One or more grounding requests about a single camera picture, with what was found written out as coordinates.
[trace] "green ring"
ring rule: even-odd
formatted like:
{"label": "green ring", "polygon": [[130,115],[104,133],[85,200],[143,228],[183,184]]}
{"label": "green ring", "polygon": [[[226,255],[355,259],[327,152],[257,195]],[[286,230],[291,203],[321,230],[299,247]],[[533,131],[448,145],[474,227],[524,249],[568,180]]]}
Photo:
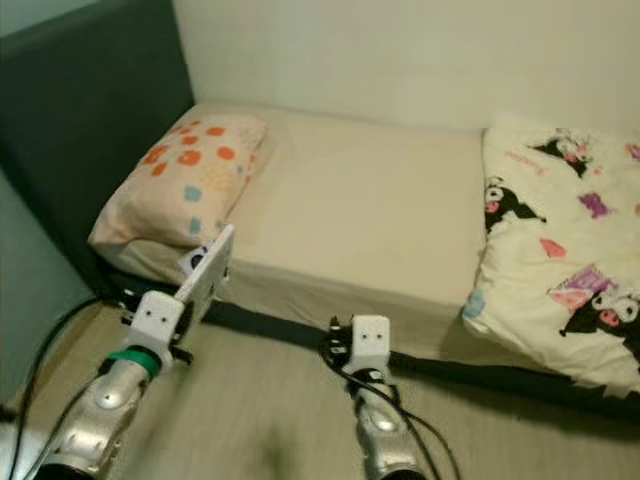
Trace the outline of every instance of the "green ring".
{"label": "green ring", "polygon": [[144,367],[149,372],[149,376],[154,378],[160,373],[160,363],[151,355],[138,350],[121,350],[111,353],[107,358],[111,360],[131,360],[138,365]]}

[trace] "floor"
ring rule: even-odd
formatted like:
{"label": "floor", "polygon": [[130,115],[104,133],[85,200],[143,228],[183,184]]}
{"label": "floor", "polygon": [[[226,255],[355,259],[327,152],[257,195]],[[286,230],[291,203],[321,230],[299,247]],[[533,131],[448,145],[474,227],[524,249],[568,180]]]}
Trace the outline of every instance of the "floor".
{"label": "floor", "polygon": [[[39,395],[33,431],[46,431],[125,333],[102,309]],[[365,479],[350,399],[314,352],[212,325],[190,343],[195,363],[148,390],[109,479]],[[397,383],[467,480],[638,478],[640,427],[426,377]]]}

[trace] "pink heart print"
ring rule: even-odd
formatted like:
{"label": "pink heart print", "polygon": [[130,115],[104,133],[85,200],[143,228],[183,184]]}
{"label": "pink heart print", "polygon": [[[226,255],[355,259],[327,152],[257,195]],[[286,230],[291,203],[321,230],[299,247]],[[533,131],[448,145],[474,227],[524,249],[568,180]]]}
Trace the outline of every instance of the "pink heart print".
{"label": "pink heart print", "polygon": [[540,244],[544,251],[547,252],[547,256],[549,258],[563,258],[567,251],[564,249],[562,245],[558,245],[553,240],[549,240],[548,238],[541,238]]}

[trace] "orange dot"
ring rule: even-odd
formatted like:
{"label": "orange dot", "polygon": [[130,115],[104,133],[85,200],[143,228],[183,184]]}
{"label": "orange dot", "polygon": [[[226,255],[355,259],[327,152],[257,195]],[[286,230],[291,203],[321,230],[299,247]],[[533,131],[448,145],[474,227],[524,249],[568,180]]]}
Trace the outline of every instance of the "orange dot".
{"label": "orange dot", "polygon": [[233,158],[236,156],[236,152],[234,152],[233,149],[229,147],[220,147],[218,149],[218,156],[224,160],[233,160]]}
{"label": "orange dot", "polygon": [[197,150],[187,150],[178,159],[178,163],[192,167],[200,161],[202,155]]}
{"label": "orange dot", "polygon": [[156,165],[156,167],[151,171],[151,175],[157,177],[162,175],[162,173],[167,169],[167,162],[162,162],[160,165]]}
{"label": "orange dot", "polygon": [[189,135],[188,137],[184,137],[182,139],[182,144],[183,145],[193,145],[194,143],[196,143],[198,141],[198,137],[195,135]]}
{"label": "orange dot", "polygon": [[224,135],[225,131],[226,131],[225,128],[213,127],[213,128],[210,128],[209,130],[207,130],[207,135],[213,135],[214,137],[219,137],[221,135]]}
{"label": "orange dot", "polygon": [[147,155],[144,157],[144,160],[142,160],[142,163],[146,165],[151,165],[152,163],[156,163],[158,159],[162,156],[162,154],[166,152],[168,149],[169,147],[167,147],[166,145],[153,147],[151,150],[149,150]]}

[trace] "polka dot pillowcase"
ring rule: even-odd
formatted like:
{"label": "polka dot pillowcase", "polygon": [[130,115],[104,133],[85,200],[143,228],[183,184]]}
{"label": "polka dot pillowcase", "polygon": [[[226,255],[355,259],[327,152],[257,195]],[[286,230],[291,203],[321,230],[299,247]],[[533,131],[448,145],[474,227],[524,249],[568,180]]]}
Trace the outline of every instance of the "polka dot pillowcase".
{"label": "polka dot pillowcase", "polygon": [[209,243],[250,181],[265,133],[265,122],[251,115],[178,123],[111,196],[89,243],[141,238],[181,247]]}

